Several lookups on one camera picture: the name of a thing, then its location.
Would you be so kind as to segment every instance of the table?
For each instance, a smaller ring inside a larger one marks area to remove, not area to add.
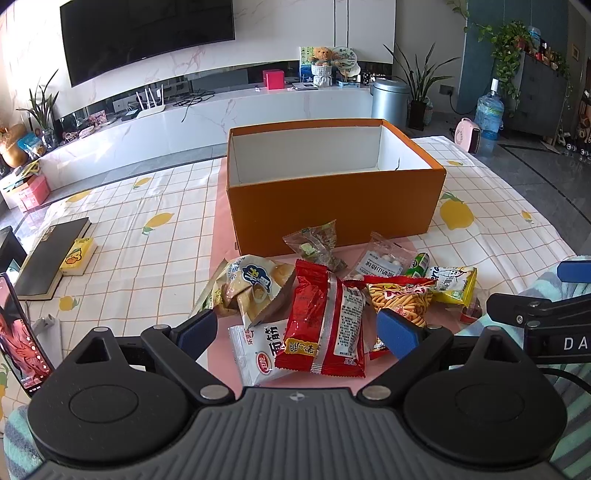
[[[447,178],[428,232],[397,242],[428,252],[432,264],[477,266],[478,288],[485,294],[518,293],[574,256],[548,220],[474,157],[445,137],[416,142],[445,166]],[[98,325],[110,327],[115,335],[139,335],[156,323],[176,326],[186,320],[222,258],[238,256],[225,178],[221,160],[207,161],[53,204],[41,234],[52,223],[88,216],[90,234],[100,247],[84,275],[65,277],[52,300],[30,302],[31,318],[51,313],[61,320],[64,354]],[[351,265],[362,248],[345,247],[337,254]],[[293,262],[295,256],[282,259]],[[462,327],[441,304],[430,308],[427,320],[456,331]],[[242,387],[227,328],[239,322],[237,316],[220,319],[216,340],[198,360],[236,393]],[[273,385],[347,386],[356,391],[393,362],[392,356],[370,362],[365,379],[298,372]],[[2,398],[4,414],[26,401],[10,375]]]

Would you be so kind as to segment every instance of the blue gripper pad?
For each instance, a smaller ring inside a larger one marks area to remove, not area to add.
[[[423,340],[423,329],[390,309],[378,312],[378,337],[400,360]]]

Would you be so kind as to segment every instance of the vase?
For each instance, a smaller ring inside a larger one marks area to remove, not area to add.
[[[57,136],[52,128],[44,128],[41,130],[41,141],[46,146],[48,152],[58,146]]]
[[[415,130],[423,130],[425,128],[424,118],[427,104],[413,100],[410,102],[410,114],[408,116],[408,127]]]

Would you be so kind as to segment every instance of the metal bolt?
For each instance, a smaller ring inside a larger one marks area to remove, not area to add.
[[[229,393],[226,385],[208,385],[199,390],[199,394],[206,400],[221,400]]]
[[[365,387],[361,394],[368,400],[379,401],[386,400],[392,394],[392,391],[383,385],[370,385]]]

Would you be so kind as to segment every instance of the wall-mounted tv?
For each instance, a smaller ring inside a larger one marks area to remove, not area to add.
[[[60,13],[72,86],[161,53],[234,40],[232,0],[71,0]]]

